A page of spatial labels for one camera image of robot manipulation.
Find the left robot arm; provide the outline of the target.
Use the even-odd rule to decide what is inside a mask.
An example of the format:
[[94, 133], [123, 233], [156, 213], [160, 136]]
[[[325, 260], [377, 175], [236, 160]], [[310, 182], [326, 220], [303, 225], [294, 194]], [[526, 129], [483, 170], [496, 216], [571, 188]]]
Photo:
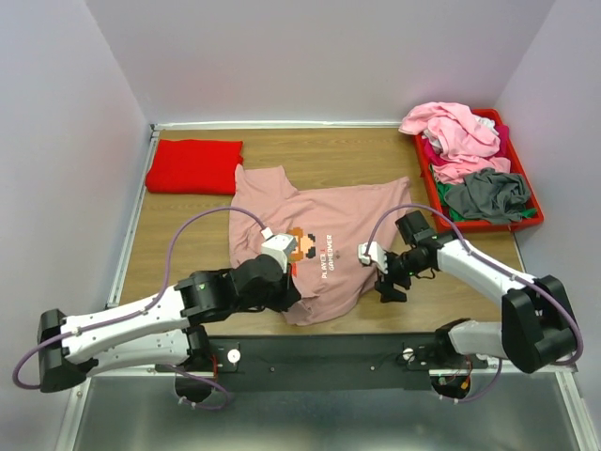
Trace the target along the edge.
[[289, 269], [260, 255], [235, 269], [194, 272], [154, 296], [101, 312], [48, 310], [39, 321], [39, 390], [67, 390], [121, 367], [204, 369], [213, 354], [207, 324], [238, 313], [283, 313], [300, 298]]

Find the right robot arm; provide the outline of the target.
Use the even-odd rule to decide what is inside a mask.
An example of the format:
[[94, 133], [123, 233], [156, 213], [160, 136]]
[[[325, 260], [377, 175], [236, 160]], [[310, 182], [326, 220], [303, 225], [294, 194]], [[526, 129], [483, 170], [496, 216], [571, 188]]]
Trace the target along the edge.
[[514, 270], [470, 244], [456, 226], [435, 231], [418, 210], [395, 225], [407, 251], [386, 251], [374, 239], [357, 250], [362, 265], [377, 268], [382, 303], [405, 302], [412, 280], [423, 272], [445, 272], [501, 310], [497, 322], [457, 319], [439, 327], [429, 343], [408, 352], [409, 361], [451, 368], [466, 356], [482, 355], [531, 374], [547, 365], [571, 365], [582, 355], [582, 334], [559, 279]]

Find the dusty pink graphic t-shirt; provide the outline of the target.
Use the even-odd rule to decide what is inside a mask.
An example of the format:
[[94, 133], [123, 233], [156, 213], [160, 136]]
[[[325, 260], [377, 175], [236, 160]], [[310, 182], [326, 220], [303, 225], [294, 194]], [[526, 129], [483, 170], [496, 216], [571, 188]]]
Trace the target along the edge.
[[263, 238], [259, 224], [297, 240], [292, 280], [300, 300], [284, 312], [287, 323], [308, 326], [342, 317], [371, 290], [374, 267], [363, 266], [359, 245], [391, 249], [395, 222], [410, 203], [410, 180], [300, 191], [281, 167], [235, 172], [234, 212], [229, 219], [232, 266], [255, 257]]

